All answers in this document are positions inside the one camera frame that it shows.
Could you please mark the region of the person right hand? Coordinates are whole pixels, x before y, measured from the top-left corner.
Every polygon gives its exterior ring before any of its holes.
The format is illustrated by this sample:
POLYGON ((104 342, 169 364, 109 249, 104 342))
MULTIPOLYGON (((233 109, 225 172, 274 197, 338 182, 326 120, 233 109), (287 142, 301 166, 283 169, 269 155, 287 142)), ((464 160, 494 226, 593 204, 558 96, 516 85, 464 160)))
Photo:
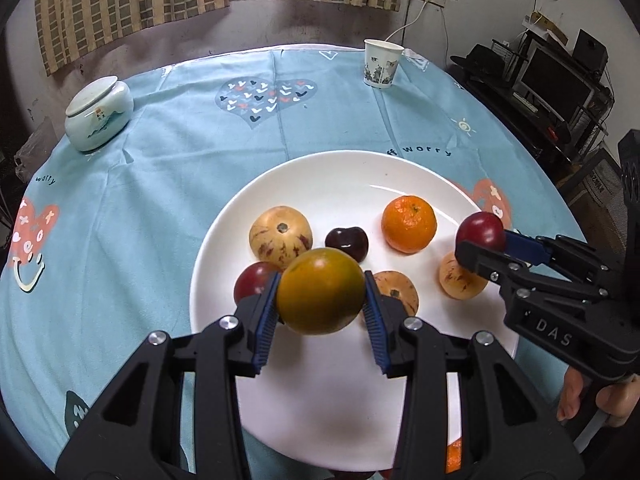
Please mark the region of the person right hand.
MULTIPOLYGON (((585 379, 582 374, 569 367, 564 375, 563 388, 556 410, 559 422, 573 418, 579 411, 579 396, 584 388, 585 379)), ((608 414, 606 424, 620 427, 628 420, 639 400, 639 376, 631 376, 624 382, 616 382, 599 391, 596 397, 597 407, 608 414)))

